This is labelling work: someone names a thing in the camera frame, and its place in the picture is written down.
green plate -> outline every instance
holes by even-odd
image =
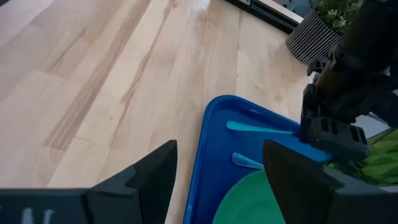
[[[264,171],[253,172],[225,195],[213,224],[285,223]]]

blue plastic tray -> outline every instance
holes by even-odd
[[[234,165],[231,155],[238,152],[262,163],[262,143],[271,139],[318,162],[331,156],[302,144],[292,135],[231,131],[227,121],[299,131],[299,124],[237,96],[219,96],[206,107],[197,156],[184,213],[184,224],[211,223],[218,205],[230,188],[255,171]]]

black and white striped pot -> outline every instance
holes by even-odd
[[[341,36],[329,28],[312,10],[286,40],[290,53],[308,65],[322,60],[340,42]]]

wood grain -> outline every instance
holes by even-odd
[[[309,79],[287,35],[225,1],[10,2],[0,187],[91,187],[177,139],[166,222],[181,223],[211,99],[238,95],[299,120]]]

green cloth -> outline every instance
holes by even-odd
[[[362,161],[333,161],[328,166],[373,185],[398,184],[398,130],[368,140],[371,155]]]

